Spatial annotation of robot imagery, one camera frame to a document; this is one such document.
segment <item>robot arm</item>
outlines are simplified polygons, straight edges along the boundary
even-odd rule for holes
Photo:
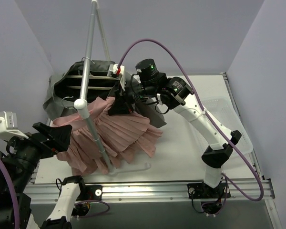
[[[67,177],[61,184],[61,192],[54,210],[46,221],[43,222],[41,229],[71,229],[71,216],[74,203],[80,194],[84,194],[86,186],[81,176]]]
[[[108,72],[109,76],[123,79],[126,75],[125,68],[122,66],[119,71],[117,66],[111,69]],[[209,143],[209,147],[202,155],[202,160],[206,163],[204,183],[211,188],[217,187],[222,178],[221,166],[229,159],[233,149],[205,115],[206,109],[201,109],[192,88],[180,77],[168,78],[165,73],[160,73],[153,59],[139,62],[136,69],[139,79],[135,83],[132,80],[120,81],[120,89],[115,93],[115,103],[119,108],[117,111],[121,112],[121,105],[125,104],[125,114],[128,114],[132,109],[131,104],[154,97],[158,104],[165,104],[168,109],[184,117]],[[115,114],[114,108],[115,104],[108,112],[109,115]],[[236,145],[241,138],[241,133],[237,130],[231,131],[210,112],[208,114]]]
[[[206,163],[204,183],[211,188],[215,188],[222,179],[221,166],[229,159],[233,149],[206,117],[206,109],[202,110],[200,108],[195,95],[188,95],[184,102],[185,105],[179,105],[173,110],[185,118],[207,140],[209,147],[202,155],[202,160]],[[233,142],[239,141],[241,134],[238,131],[232,132],[210,112],[208,113],[230,140]]]

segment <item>white wall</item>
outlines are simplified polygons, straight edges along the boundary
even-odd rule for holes
[[[286,0],[265,0],[227,73],[286,229]]]
[[[16,112],[21,131],[45,122],[42,103],[52,69],[14,0],[0,0],[0,112]],[[0,149],[5,150],[0,140]]]
[[[99,0],[112,59],[119,61],[137,39],[167,45],[188,73],[227,71],[264,0]],[[90,0],[16,0],[55,72],[85,53]],[[103,59],[95,33],[92,57]],[[180,73],[155,44],[140,44],[126,58],[128,69],[153,57],[159,69]]]

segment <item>screw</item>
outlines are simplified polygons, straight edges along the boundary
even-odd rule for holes
[[[97,197],[99,197],[101,194],[102,194],[102,191],[101,191],[100,189],[98,189],[98,190],[95,191],[95,195],[96,195]]]
[[[195,188],[193,188],[193,187],[189,188],[189,193],[190,194],[192,194],[192,193],[195,194]]]

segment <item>clothing rack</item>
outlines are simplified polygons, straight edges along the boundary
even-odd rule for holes
[[[91,52],[92,52],[92,44],[93,44],[93,34],[94,34],[94,25],[95,25],[95,16],[97,18],[99,29],[102,37],[103,48],[105,52],[106,60],[110,61],[107,41],[105,38],[104,29],[102,26],[102,20],[99,11],[99,3],[97,0],[92,0],[91,2],[91,16],[90,16],[90,23],[89,23],[89,30],[88,30],[88,37],[87,37],[87,45],[86,45],[86,53],[83,57],[84,59],[84,66],[82,72],[82,84],[81,84],[81,92],[80,98],[74,102],[74,107],[79,112],[80,116],[83,120],[85,120],[87,127],[93,136],[93,140],[95,141],[96,145],[99,148],[100,153],[108,167],[109,171],[112,171],[113,166],[110,163],[110,159],[106,153],[106,150],[100,140],[100,136],[97,132],[94,122],[90,119],[90,114],[88,111],[88,103],[87,103],[87,93],[88,93],[88,85],[89,85],[89,78],[90,78],[90,62],[91,60]]]

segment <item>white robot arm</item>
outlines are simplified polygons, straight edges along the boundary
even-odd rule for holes
[[[76,199],[85,192],[85,183],[81,176],[67,177],[61,184],[61,191],[54,210],[41,229],[71,229],[71,217]],[[26,229],[39,229],[31,214]]]
[[[174,108],[174,111],[184,117],[199,133],[207,140],[209,147],[214,152],[224,150],[224,146],[228,146],[227,141],[218,133],[210,120],[206,117],[206,109],[202,110],[198,104],[196,96],[190,94],[184,100],[185,105],[179,105]],[[222,132],[231,140],[233,136],[232,131],[222,125],[210,112],[209,115],[216,122]],[[204,183],[208,186],[215,188],[218,186],[222,179],[221,165],[214,166],[208,165],[206,162],[206,171],[204,177]]]

